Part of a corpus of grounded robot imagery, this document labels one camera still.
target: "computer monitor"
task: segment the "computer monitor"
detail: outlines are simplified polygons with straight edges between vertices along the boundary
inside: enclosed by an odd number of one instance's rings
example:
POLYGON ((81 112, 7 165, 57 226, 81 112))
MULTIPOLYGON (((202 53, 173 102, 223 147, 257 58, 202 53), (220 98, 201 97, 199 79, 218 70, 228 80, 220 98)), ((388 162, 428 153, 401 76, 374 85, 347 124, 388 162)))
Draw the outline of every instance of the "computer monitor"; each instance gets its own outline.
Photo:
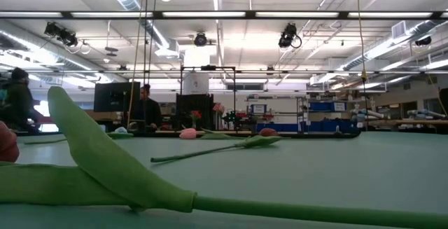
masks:
MULTIPOLYGON (((95 86, 94 112, 126 112, 131 100, 132 83, 98 83, 95 86)), ((139 103, 140 83, 134 82, 132 108, 139 103)))

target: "desk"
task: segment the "desk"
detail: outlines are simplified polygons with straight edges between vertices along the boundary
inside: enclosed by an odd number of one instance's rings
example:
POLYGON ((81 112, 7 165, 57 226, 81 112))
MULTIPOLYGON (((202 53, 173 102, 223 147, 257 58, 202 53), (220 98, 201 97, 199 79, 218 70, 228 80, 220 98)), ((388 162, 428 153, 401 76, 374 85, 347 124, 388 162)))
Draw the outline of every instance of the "desk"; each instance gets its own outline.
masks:
MULTIPOLYGON (((19 142, 62 135, 19 137, 19 142)), ((150 157, 217 148, 235 141, 117 140, 150 170, 201 195, 240 200, 448 213, 448 144, 437 134, 364 132, 354 139, 289 139, 272 148, 225 151, 178 162, 150 157)), ((18 163, 75 165, 66 142, 20 144, 18 163)), ((127 207, 0 205, 0 228, 378 228, 194 211, 127 207)))

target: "spotlight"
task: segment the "spotlight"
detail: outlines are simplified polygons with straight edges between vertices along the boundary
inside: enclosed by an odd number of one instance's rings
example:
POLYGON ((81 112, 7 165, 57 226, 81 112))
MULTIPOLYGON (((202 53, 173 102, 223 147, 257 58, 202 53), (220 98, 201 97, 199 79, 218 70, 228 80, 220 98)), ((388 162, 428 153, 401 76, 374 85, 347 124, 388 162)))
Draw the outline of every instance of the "spotlight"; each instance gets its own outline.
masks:
MULTIPOLYGON (((274 67, 272 67, 272 66, 268 66, 267 69, 266 69, 266 71, 275 71, 275 69, 274 69, 274 67)), ((268 76, 272 76, 272 75, 274 75, 274 74, 273 74, 273 73, 266 73, 266 75, 268 75, 268 76)))
POLYGON ((49 37, 56 37, 61 32, 61 28, 59 28, 54 22, 47 23, 47 27, 45 28, 45 31, 43 32, 49 37))
POLYGON ((415 45, 416 46, 427 46, 427 45, 431 44, 432 41, 433 41, 432 38, 430 36, 428 36, 424 39, 415 41, 415 45))
POLYGON ((57 26, 54 22, 47 23, 44 34, 51 38, 56 38, 62 42, 65 46, 74 47, 78 45, 78 39, 76 33, 70 32, 64 28, 57 26))
POLYGON ((65 46, 75 47, 78 45, 78 39, 76 38, 76 33, 68 32, 63 29, 59 36, 56 38, 58 41, 61 41, 65 46))
POLYGON ((207 44, 207 37, 205 37, 205 33, 197 33, 196 38, 195 38, 195 45, 197 47, 202 47, 205 46, 207 44))
POLYGON ((279 40, 279 47, 280 48, 300 48, 302 46, 302 39, 297 35, 297 27, 294 23, 288 23, 288 25, 285 27, 284 31, 281 33, 281 37, 279 40), (294 41, 298 39, 300 41, 300 44, 298 46, 294 46, 294 41))
POLYGON ((126 64, 120 64, 120 68, 117 69, 118 71, 127 71, 126 64))

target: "metal frame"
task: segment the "metal frame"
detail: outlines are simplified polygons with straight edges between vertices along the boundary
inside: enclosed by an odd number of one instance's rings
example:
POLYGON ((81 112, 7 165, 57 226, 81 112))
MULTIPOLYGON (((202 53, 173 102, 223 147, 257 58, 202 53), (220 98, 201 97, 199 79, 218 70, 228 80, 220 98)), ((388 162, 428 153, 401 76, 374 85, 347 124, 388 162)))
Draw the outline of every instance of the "metal frame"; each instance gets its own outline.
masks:
MULTIPOLYGON (((236 70, 235 67, 216 67, 217 69, 233 69, 234 74, 359 74, 361 71, 337 71, 337 70, 281 70, 281 71, 260 71, 260 70, 236 70)), ((12 72, 12 69, 5 70, 0 69, 0 73, 2 72, 12 72)), ((120 70, 85 70, 85 71, 76 71, 76 70, 56 70, 56 69, 46 69, 46 70, 33 70, 33 69, 25 69, 26 72, 32 74, 132 74, 134 71, 120 71, 120 70)), ((216 71, 202 71, 195 70, 196 72, 201 73, 209 73, 209 74, 226 74, 225 70, 216 70, 216 71)), ((152 74, 181 74, 183 70, 152 70, 152 74)), ((148 73, 145 70, 136 70, 135 74, 144 74, 148 73)), ((429 71, 366 71, 367 74, 401 74, 401 75, 423 75, 423 74, 448 74, 448 70, 429 70, 429 71)))
MULTIPOLYGON (((448 20, 447 11, 365 11, 362 13, 409 13, 406 16, 368 16, 362 17, 363 20, 448 20), (429 16, 422 17, 412 15, 413 13, 429 13, 429 16)), ((139 20, 142 18, 150 20, 359 20, 357 16, 349 16, 350 13, 358 13, 358 11, 142 11, 141 16, 129 16, 136 13, 135 11, 0 11, 0 19, 8 20, 139 20), (242 16, 166 16, 164 13, 226 13, 236 12, 244 13, 242 16), (256 13, 297 13, 296 16, 257 16, 256 13), (39 16, 39 13, 60 13, 59 16, 39 16), (86 15, 76 15, 72 13, 86 13, 86 15), (88 15, 88 13, 97 13, 96 16, 88 15), (328 13, 336 13, 337 16, 328 16, 328 13)))
MULTIPOLYGON (((226 72, 226 69, 231 69, 233 71, 233 109, 235 111, 235 113, 237 112, 237 68, 236 67, 213 67, 214 69, 220 69, 223 73, 228 74, 228 72, 226 72)), ((191 71, 202 71, 203 73, 210 73, 210 71, 207 71, 206 69, 203 70, 202 67, 185 67, 185 66, 181 66, 180 72, 181 72, 181 93, 180 95, 183 95, 183 72, 185 71, 185 69, 192 69, 191 71)), ((238 130, 236 125, 233 125, 233 130, 237 132, 238 134, 238 130)))

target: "ceiling duct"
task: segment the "ceiling duct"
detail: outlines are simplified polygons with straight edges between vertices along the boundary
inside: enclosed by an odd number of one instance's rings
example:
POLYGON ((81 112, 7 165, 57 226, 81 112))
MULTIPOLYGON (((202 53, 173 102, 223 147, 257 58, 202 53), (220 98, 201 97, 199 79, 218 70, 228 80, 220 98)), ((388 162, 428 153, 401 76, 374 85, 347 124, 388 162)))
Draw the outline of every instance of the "ceiling duct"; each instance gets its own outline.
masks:
MULTIPOLYGON (((67 64, 74 65, 78 69, 84 70, 103 70, 104 68, 96 65, 82 57, 71 54, 63 48, 48 42, 32 33, 29 33, 19 27, 5 21, 0 20, 0 36, 8 39, 13 46, 21 46, 21 49, 5 49, 18 53, 31 53, 38 61, 46 64, 57 64, 60 60, 65 60, 67 64)), ((105 74, 111 81, 125 82, 127 81, 116 74, 105 74)))
MULTIPOLYGON (((445 24, 445 20, 426 20, 419 21, 402 21, 392 27, 392 33, 385 36, 382 40, 373 43, 370 46, 365 47, 364 57, 362 52, 356 53, 344 61, 337 70, 349 71, 350 69, 357 67, 363 62, 369 62, 380 55, 396 49, 404 43, 410 41, 417 41, 430 36, 434 33, 434 29, 445 24)), ((322 74, 316 79, 318 83, 323 83, 337 74, 322 74)))
MULTIPOLYGON (((117 0, 120 5, 126 11, 140 11, 141 4, 138 0, 117 0)), ((170 48, 170 42, 158 31, 156 27, 153 26, 153 22, 151 20, 142 19, 139 21, 139 24, 146 30, 146 33, 153 37, 154 41, 159 45, 160 48, 170 48)))

